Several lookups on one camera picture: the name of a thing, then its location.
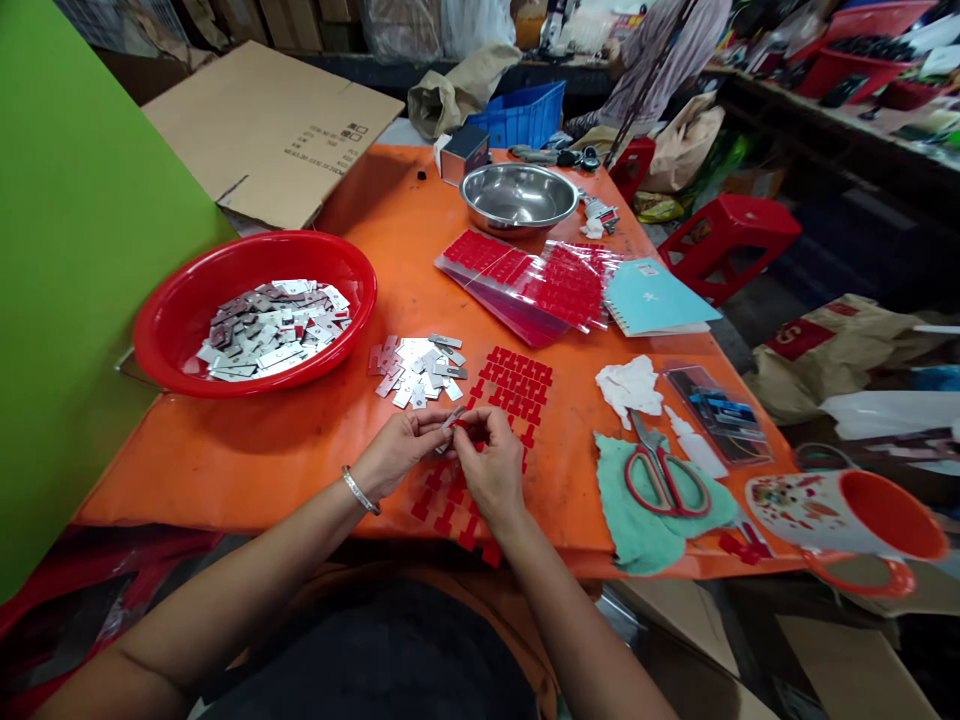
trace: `green wall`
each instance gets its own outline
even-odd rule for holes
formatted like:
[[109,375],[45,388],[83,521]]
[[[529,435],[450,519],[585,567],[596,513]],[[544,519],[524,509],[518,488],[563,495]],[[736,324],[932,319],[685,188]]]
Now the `green wall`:
[[154,397],[118,375],[137,309],[234,237],[52,0],[0,1],[0,601]]

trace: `hand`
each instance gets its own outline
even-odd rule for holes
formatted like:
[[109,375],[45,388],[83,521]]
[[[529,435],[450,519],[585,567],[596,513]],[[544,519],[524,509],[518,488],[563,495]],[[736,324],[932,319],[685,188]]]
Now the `hand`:
[[448,415],[449,410],[411,410],[397,413],[384,423],[350,468],[370,502],[390,495],[424,455],[451,440],[449,428],[440,430]]
[[482,424],[489,434],[487,446],[478,453],[468,433],[454,428],[453,444],[467,478],[470,494],[491,532],[509,528],[526,514],[521,482],[523,445],[510,429],[500,408],[470,410],[460,418],[468,425]]

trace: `white bottle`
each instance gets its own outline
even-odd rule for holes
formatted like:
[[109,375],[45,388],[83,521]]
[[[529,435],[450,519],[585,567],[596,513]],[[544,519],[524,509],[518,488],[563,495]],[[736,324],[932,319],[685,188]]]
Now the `white bottle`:
[[669,405],[663,407],[666,409],[667,415],[670,416],[670,426],[677,434],[677,442],[680,443],[680,447],[683,448],[690,462],[714,480],[727,477],[730,473],[727,472],[723,461],[717,457],[706,438],[694,432],[690,423],[679,417]]

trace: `orange and white mug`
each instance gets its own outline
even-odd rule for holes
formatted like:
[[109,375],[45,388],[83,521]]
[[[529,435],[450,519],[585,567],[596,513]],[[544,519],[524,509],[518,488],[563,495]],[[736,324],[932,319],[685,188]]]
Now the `orange and white mug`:
[[[757,522],[798,546],[813,573],[860,595],[905,597],[916,581],[903,558],[933,561],[948,552],[943,530],[919,500],[864,470],[755,478],[746,496]],[[819,557],[829,550],[878,556],[890,569],[890,582],[863,587],[833,577]]]

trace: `person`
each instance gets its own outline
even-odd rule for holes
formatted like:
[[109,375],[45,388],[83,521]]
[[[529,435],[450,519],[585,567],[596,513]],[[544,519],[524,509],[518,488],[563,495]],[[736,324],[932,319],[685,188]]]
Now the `person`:
[[[187,717],[204,683],[250,645],[356,527],[367,512],[363,498],[378,507],[417,462],[437,457],[435,449],[452,440],[444,457],[459,458],[573,716],[676,720],[527,511],[523,447],[503,411],[466,412],[470,434],[441,430],[446,415],[426,409],[392,416],[343,479],[182,585],[82,666],[35,718]],[[478,439],[486,442],[481,452]],[[288,623],[294,636],[266,662],[247,663],[253,671],[201,717],[536,717],[529,685],[489,624],[426,590],[373,583],[331,596],[306,623]]]
[[[657,0],[640,26],[630,33],[622,45],[614,46],[608,67],[611,77],[617,80],[616,87],[599,110],[573,118],[564,125],[564,130],[574,140],[579,140],[598,125],[614,130],[623,125],[685,1]],[[660,119],[670,97],[685,83],[695,81],[713,57],[726,28],[731,0],[694,2],[690,18],[657,75],[644,106],[630,128],[629,137],[646,136]]]

